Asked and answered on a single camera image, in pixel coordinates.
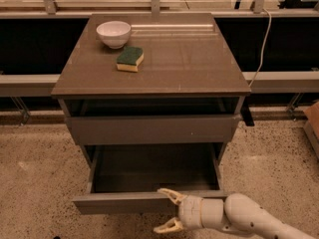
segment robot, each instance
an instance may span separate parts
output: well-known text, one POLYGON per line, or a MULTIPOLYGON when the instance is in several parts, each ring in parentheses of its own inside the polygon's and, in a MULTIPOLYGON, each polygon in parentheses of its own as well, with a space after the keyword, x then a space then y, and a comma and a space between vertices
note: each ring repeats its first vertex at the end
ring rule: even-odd
POLYGON ((161 188, 178 206, 178 217, 154 229, 155 233, 210 228, 241 237, 258 235, 265 239, 315 239, 276 219, 248 196, 233 193, 222 199, 209 199, 161 188))

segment bowl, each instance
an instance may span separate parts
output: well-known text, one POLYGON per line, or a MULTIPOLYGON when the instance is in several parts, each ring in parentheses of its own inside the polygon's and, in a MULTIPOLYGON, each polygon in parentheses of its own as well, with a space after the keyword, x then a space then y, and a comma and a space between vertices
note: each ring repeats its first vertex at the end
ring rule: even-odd
POLYGON ((123 21, 109 21, 97 28, 102 42, 112 49, 121 48, 131 36, 131 26, 123 21))

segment concrete floor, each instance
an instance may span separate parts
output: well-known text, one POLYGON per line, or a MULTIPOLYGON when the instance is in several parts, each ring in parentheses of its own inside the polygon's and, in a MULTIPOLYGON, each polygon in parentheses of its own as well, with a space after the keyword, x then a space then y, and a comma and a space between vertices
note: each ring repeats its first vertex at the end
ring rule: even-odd
MULTIPOLYGON (((1 239, 238 238, 212 230, 155 234, 153 227, 169 215, 80 215, 72 198, 84 193, 89 167, 66 126, 56 119, 24 126, 8 121, 0 114, 1 239)), ((319 238, 319 163, 302 127, 305 120, 255 123, 241 122, 224 154, 219 167, 224 190, 247 194, 319 238)))

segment cabinet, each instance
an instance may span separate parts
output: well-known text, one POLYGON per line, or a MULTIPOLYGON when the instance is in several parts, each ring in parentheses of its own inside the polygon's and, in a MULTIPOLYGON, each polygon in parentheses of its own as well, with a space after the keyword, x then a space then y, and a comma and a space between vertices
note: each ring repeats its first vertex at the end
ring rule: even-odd
POLYGON ((91 174, 84 214, 170 212, 157 189, 222 197, 218 164, 250 88, 210 14, 93 15, 52 95, 91 174), (122 51, 96 28, 132 25, 127 45, 142 47, 138 73, 119 72, 122 51))

